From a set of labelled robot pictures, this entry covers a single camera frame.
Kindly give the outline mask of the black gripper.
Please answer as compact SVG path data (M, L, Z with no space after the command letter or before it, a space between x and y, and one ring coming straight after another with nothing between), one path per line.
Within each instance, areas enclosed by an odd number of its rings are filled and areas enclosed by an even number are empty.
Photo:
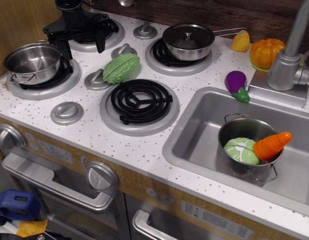
M68 38L94 35L97 51L102 53L110 33L109 16L84 10L83 4L91 6L84 0L56 0L62 16L43 28L48 42L67 60L73 59Z

